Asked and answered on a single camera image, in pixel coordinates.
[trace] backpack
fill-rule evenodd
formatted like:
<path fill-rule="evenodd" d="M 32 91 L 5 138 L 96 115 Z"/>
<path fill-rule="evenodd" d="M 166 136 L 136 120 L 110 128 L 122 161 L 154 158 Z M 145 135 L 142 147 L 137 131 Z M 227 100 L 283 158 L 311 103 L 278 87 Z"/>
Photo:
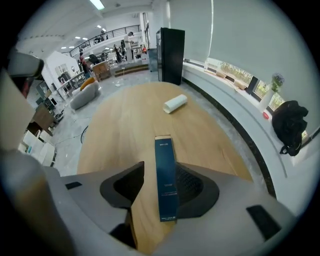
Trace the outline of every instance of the backpack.
<path fill-rule="evenodd" d="M 275 134 L 284 144 L 280 154 L 296 156 L 302 145 L 302 133 L 307 127 L 307 122 L 303 119 L 308 114 L 308 110 L 299 106 L 296 100 L 282 103 L 272 115 L 272 126 Z"/>

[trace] sofa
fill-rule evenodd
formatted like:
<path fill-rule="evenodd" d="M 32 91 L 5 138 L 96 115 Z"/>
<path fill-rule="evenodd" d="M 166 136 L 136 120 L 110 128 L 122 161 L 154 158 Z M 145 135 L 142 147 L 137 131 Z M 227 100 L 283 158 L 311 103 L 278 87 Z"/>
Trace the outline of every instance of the sofa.
<path fill-rule="evenodd" d="M 83 90 L 80 88 L 72 92 L 73 98 L 70 101 L 70 107 L 73 110 L 77 110 L 90 101 L 92 101 L 99 94 L 99 83 L 94 81 L 93 83 L 87 85 Z"/>

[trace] glass railing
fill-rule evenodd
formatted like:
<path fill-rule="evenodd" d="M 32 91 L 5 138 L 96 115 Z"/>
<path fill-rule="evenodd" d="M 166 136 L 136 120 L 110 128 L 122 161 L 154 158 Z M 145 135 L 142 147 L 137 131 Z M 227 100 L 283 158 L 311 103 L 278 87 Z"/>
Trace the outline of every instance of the glass railing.
<path fill-rule="evenodd" d="M 87 48 L 90 48 L 96 44 L 102 43 L 105 40 L 108 40 L 111 38 L 127 35 L 129 32 L 133 32 L 133 33 L 140 32 L 140 25 L 126 26 L 126 27 L 114 29 L 111 31 L 106 31 L 104 33 L 96 35 L 93 38 L 90 38 L 87 41 L 82 42 L 81 44 L 73 48 L 71 51 L 62 52 L 62 54 L 69 54 L 71 57 L 74 57 L 75 55 L 79 54 L 80 52 L 82 52 Z"/>

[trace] dark blue box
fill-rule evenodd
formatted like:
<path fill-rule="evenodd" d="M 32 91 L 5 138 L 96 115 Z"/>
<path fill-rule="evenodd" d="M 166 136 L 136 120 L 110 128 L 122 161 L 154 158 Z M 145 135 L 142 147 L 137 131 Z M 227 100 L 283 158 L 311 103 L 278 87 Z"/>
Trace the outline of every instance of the dark blue box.
<path fill-rule="evenodd" d="M 175 187 L 176 160 L 172 139 L 167 135 L 156 137 L 154 149 L 160 221 L 175 221 L 179 200 Z"/>

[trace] floor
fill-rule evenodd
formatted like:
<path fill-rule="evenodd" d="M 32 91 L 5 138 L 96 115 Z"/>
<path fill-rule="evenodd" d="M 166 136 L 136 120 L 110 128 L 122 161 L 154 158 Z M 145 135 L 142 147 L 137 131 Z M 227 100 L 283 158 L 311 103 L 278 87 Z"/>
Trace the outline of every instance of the floor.
<path fill-rule="evenodd" d="M 52 143 L 55 145 L 57 153 L 54 167 L 58 169 L 60 175 L 69 176 L 77 173 L 77 165 L 82 146 L 81 137 L 85 137 L 85 132 L 83 135 L 82 133 L 90 124 L 91 118 L 101 102 L 107 100 L 112 94 L 119 90 L 123 90 L 126 87 L 155 81 L 158 81 L 158 73 L 150 72 L 149 70 L 127 74 L 121 77 L 112 76 L 99 83 L 100 95 L 78 110 L 73 110 L 69 107 L 70 100 L 59 102 L 57 111 L 64 109 L 64 117 L 54 129 Z M 257 189 L 267 193 L 266 183 L 259 165 L 248 145 L 233 125 L 199 92 L 195 91 L 184 82 L 182 82 L 180 87 L 221 126 L 246 164 Z"/>

